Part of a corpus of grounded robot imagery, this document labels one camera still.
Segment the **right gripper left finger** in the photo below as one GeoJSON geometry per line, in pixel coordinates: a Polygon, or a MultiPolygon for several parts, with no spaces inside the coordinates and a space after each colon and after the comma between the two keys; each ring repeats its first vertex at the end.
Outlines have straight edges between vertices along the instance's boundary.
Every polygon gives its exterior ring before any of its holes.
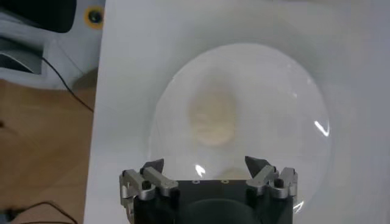
{"type": "Polygon", "coordinates": [[[146,162],[137,172],[123,170],[119,175],[120,204],[126,211],[129,223],[135,223],[134,202],[136,199],[149,201],[159,192],[163,197],[172,197],[179,189],[179,182],[162,174],[164,159],[146,162]]]}

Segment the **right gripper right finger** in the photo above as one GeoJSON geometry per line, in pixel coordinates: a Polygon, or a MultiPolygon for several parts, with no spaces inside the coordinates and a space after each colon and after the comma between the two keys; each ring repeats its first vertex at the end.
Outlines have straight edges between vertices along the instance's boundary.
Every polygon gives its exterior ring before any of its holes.
{"type": "Polygon", "coordinates": [[[285,167],[279,172],[266,159],[252,156],[245,156],[245,163],[251,176],[245,182],[249,201],[255,201],[265,194],[275,200],[297,201],[298,173],[294,168],[285,167]]]}

